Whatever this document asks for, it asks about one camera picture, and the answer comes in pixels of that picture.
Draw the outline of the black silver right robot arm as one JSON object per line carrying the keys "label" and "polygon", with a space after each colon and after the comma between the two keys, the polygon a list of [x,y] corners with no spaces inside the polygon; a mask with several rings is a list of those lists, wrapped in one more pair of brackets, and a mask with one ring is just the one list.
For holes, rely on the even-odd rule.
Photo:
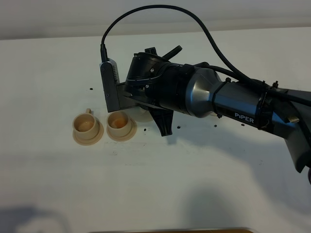
{"label": "black silver right robot arm", "polygon": [[148,110],[162,136],[172,134],[173,113],[212,113],[283,138],[295,169],[311,165],[311,94],[259,80],[241,81],[208,63],[171,63],[167,56],[136,53],[125,82],[129,98]]}

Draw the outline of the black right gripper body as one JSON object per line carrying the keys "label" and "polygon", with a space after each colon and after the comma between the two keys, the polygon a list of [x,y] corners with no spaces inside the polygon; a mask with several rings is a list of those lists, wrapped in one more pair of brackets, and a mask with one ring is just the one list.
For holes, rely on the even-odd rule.
{"label": "black right gripper body", "polygon": [[143,105],[188,114],[186,88],[193,74],[193,65],[171,63],[157,55],[139,52],[132,59],[125,91]]}

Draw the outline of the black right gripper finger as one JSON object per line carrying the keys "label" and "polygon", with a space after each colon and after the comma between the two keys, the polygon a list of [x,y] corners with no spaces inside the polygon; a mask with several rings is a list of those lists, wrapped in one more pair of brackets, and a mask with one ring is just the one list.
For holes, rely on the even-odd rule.
{"label": "black right gripper finger", "polygon": [[148,110],[161,136],[172,135],[173,110],[151,107]]}
{"label": "black right gripper finger", "polygon": [[145,49],[145,52],[149,54],[157,55],[157,51],[155,47],[147,48]]}

